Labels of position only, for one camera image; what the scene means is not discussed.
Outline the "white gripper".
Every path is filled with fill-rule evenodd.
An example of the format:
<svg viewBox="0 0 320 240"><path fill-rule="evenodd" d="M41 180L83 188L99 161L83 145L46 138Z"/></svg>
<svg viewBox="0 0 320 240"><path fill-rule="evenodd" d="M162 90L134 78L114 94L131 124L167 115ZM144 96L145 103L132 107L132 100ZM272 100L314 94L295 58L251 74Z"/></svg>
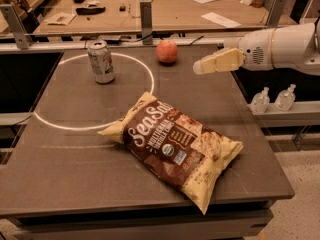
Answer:
<svg viewBox="0 0 320 240"><path fill-rule="evenodd" d="M306 23L279 27L265 42L263 30L226 39L221 50L196 61L198 74L229 72L241 66L249 71L290 68L305 74L317 73L317 25Z"/></svg>

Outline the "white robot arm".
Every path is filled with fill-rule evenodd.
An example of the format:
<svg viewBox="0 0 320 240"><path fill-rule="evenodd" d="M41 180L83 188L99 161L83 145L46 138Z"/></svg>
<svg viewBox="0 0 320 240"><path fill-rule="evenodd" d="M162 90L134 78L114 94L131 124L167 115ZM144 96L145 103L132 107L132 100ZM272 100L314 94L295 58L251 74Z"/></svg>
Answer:
<svg viewBox="0 0 320 240"><path fill-rule="evenodd" d="M250 32L228 40L224 48L196 61L196 74L236 71L269 71L289 68L320 75L320 26L306 23Z"/></svg>

